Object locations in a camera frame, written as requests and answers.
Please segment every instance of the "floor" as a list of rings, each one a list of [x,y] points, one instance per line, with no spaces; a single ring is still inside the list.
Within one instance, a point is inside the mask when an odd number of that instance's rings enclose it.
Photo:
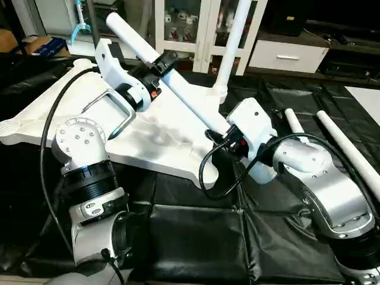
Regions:
[[[349,92],[367,110],[373,119],[380,126],[380,90],[347,87]],[[0,276],[0,285],[41,285],[46,279],[29,279],[14,276]],[[129,283],[132,285],[142,285],[141,283]],[[165,285],[167,283],[146,283],[149,285]]]

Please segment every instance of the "black mat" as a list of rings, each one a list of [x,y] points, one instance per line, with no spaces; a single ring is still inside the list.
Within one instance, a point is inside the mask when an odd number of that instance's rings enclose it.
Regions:
[[[28,86],[18,82],[21,92],[9,86],[14,82],[3,86],[0,120],[26,107],[56,80],[53,78],[62,76],[66,65],[69,62],[45,64],[38,74],[19,70],[20,81],[28,80]],[[191,72],[184,76],[204,86],[215,80]],[[344,87],[233,77],[220,112],[227,115],[246,97],[259,101],[280,135],[290,132],[282,111],[292,107],[305,131],[323,138],[313,115],[325,110],[380,171],[380,128]],[[48,210],[40,189],[38,151],[36,145],[0,145],[0,270],[6,274],[51,277],[73,267],[54,225],[39,237]],[[59,164],[48,156],[48,182],[53,189],[60,177]],[[243,170],[224,154],[214,156],[214,164],[220,177],[216,192],[230,185]],[[115,170],[119,184],[131,195],[131,209],[150,216],[149,256],[135,270],[135,280],[217,284],[331,284],[343,280],[330,247],[316,238],[308,210],[292,193],[296,185],[284,176],[262,186],[246,178],[237,191],[215,202],[207,200],[186,179],[121,164],[115,164]],[[64,204],[59,216],[69,235]]]

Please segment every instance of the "white drawer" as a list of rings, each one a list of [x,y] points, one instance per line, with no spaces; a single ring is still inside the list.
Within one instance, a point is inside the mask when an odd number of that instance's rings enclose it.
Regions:
[[[328,48],[258,40],[250,67],[314,73]]]

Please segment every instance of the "white pipe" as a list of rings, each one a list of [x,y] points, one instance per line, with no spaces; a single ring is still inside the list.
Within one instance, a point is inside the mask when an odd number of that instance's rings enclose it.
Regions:
[[[143,62],[154,62],[160,55],[117,13],[107,17],[107,26],[125,42]],[[204,98],[175,70],[171,70],[162,81],[174,94],[210,129],[225,134],[230,128],[218,111],[211,111]]]
[[[367,183],[368,187],[372,190],[377,200],[380,201],[380,175],[369,164],[359,150],[353,143],[346,137],[340,128],[333,122],[333,120],[326,114],[325,111],[319,111],[317,117],[321,120],[322,124],[326,127],[327,131],[334,138],[335,142],[343,150],[345,155],[349,158],[352,165],[360,173],[361,177]]]
[[[303,130],[296,114],[294,113],[293,109],[291,109],[291,108],[286,109],[285,110],[285,116],[286,116],[286,119],[287,119],[293,133],[304,132],[304,130]],[[303,143],[309,142],[308,138],[305,138],[305,137],[300,137],[299,139]]]
[[[220,93],[221,103],[224,103],[227,96],[228,80],[231,75],[235,55],[239,48],[251,3],[252,0],[240,0],[236,8],[235,18],[233,19],[232,29],[226,45],[226,52],[223,55],[218,77],[213,87],[216,92]]]

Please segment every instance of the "white 3d printed part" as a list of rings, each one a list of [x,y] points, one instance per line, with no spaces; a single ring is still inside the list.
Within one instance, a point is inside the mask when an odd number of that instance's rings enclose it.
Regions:
[[[75,74],[93,66],[87,59],[76,60],[73,69],[33,103],[14,118],[0,122],[0,141],[6,145],[21,142],[39,145],[46,117],[59,92]],[[194,93],[204,94],[204,105],[210,111],[218,111],[219,98],[208,96],[209,88],[191,87]],[[91,72],[80,77],[68,89],[56,110],[47,146],[50,147],[61,123],[80,114],[88,103],[108,88],[100,74]],[[107,152],[113,162],[187,178],[200,187],[198,169],[202,158],[213,147],[213,142],[204,135],[207,127],[163,82],[160,88],[162,94],[150,108],[137,113],[137,118],[117,138],[106,143]],[[211,188],[217,178],[217,169],[208,163],[204,171],[206,187]]]

